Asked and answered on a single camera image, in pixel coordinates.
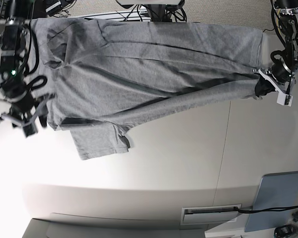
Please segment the blue grey tablet board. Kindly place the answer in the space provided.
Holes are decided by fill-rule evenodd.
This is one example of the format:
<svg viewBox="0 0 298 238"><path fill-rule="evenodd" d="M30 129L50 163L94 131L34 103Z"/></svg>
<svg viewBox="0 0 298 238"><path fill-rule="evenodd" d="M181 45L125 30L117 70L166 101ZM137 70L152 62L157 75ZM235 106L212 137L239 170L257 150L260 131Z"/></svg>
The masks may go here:
<svg viewBox="0 0 298 238"><path fill-rule="evenodd" d="M252 205L253 210L294 206L298 198L298 171L264 175ZM280 227L290 211L260 212L248 217L244 231L256 232Z"/></svg>

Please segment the black device with blue light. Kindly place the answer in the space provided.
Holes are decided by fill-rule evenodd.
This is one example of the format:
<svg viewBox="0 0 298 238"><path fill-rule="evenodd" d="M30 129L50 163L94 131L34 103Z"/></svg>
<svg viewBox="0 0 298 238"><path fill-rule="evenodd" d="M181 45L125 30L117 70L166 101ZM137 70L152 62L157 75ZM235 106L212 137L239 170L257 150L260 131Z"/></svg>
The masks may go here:
<svg viewBox="0 0 298 238"><path fill-rule="evenodd" d="M298 228L292 224L287 224L275 228L274 238L298 238Z"/></svg>

